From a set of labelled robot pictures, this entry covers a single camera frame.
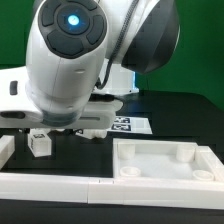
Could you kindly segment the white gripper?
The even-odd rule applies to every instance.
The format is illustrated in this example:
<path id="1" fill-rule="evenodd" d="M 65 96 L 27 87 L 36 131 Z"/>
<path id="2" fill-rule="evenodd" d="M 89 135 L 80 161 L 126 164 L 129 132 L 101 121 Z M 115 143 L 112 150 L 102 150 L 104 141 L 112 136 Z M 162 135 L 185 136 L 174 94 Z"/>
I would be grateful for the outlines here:
<path id="1" fill-rule="evenodd" d="M 26 67 L 0 70 L 0 128 L 107 129 L 123 106 L 113 95 L 93 94 L 79 119 L 48 121 L 28 97 L 27 81 Z"/>

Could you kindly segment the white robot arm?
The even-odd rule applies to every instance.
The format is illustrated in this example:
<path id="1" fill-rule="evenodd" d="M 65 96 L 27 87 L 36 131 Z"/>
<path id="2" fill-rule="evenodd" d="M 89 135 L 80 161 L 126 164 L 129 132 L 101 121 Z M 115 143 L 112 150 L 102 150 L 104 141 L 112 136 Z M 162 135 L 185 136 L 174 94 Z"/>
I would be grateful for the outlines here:
<path id="1" fill-rule="evenodd" d="M 179 33 L 175 0 L 35 0 L 26 63 L 0 70 L 0 128 L 111 127 L 112 66 L 154 71 Z"/>

